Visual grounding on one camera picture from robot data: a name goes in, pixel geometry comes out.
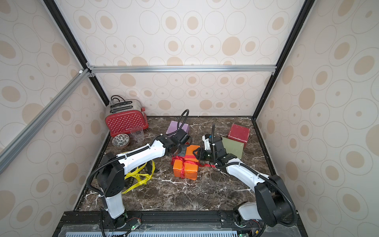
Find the orange gift box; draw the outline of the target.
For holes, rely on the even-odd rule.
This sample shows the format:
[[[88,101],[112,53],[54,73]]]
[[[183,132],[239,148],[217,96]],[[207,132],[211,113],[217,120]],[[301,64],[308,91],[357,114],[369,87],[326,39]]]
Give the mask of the orange gift box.
[[[197,145],[190,145],[186,147],[186,150],[182,149],[182,152],[178,156],[174,156],[171,161],[173,166],[173,173],[175,177],[182,179],[196,180],[199,168],[199,160],[196,159],[193,152],[200,148]]]

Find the yellow ribbon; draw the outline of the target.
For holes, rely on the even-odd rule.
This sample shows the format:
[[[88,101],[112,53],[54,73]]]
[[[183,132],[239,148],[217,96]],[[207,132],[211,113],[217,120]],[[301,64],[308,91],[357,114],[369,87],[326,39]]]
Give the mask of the yellow ribbon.
[[[124,178],[125,191],[123,191],[122,194],[126,194],[139,186],[146,185],[147,182],[152,179],[155,170],[156,166],[154,161],[149,161],[133,169]]]

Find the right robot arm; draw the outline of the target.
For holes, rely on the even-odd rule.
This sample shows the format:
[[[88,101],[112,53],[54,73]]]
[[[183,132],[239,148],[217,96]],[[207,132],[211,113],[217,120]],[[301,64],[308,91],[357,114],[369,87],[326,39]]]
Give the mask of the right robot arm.
[[[234,176],[254,191],[254,202],[242,203],[234,209],[238,226],[245,226],[249,221],[262,221],[270,227],[277,224],[292,227],[297,224],[295,204],[278,175],[269,176],[258,172],[234,154],[228,153],[223,138],[215,134],[215,124],[210,134],[203,135],[202,141],[204,146],[193,152],[198,160],[209,162],[217,170]]]

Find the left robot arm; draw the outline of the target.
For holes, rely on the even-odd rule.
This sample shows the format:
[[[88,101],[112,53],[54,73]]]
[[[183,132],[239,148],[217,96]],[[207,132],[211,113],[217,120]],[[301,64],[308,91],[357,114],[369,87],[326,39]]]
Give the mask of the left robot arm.
[[[112,153],[106,154],[108,159],[90,173],[86,186],[100,195],[106,212],[113,220],[125,213],[122,190],[129,172],[154,159],[180,152],[191,143],[191,137],[183,130],[183,125],[178,123],[174,132],[160,134],[141,148],[116,156]]]

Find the dark red gift box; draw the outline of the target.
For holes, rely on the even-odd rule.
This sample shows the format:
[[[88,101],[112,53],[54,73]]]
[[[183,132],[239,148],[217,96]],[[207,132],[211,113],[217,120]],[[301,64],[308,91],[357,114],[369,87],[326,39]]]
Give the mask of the dark red gift box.
[[[246,147],[250,135],[250,129],[237,124],[233,124],[228,133],[228,138],[244,144]]]

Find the green gift box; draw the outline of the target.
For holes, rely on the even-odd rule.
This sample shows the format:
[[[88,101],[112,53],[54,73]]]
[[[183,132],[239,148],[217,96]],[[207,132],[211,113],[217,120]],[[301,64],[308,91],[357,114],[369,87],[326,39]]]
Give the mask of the green gift box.
[[[228,154],[235,155],[238,159],[242,158],[244,143],[222,137],[223,146]]]

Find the red ribbon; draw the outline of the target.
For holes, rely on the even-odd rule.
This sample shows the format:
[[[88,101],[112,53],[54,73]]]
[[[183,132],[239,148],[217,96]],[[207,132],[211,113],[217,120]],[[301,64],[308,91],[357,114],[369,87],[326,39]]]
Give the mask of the red ribbon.
[[[212,167],[213,165],[202,165],[197,159],[192,157],[174,156],[171,160],[173,173],[175,177],[182,179],[196,180],[198,177],[198,169],[200,167]]]

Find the purple gift box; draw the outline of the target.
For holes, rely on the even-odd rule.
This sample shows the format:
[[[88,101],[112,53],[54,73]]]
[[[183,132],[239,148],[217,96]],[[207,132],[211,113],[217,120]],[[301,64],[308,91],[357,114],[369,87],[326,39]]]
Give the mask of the purple gift box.
[[[186,133],[189,133],[190,128],[189,128],[189,125],[187,123],[185,123],[184,125],[182,125],[182,123],[180,123],[179,126],[181,126],[181,129],[183,131],[185,131]],[[176,134],[177,130],[178,130],[178,122],[172,120],[167,131],[166,131],[166,135],[168,137],[171,137],[171,136]]]

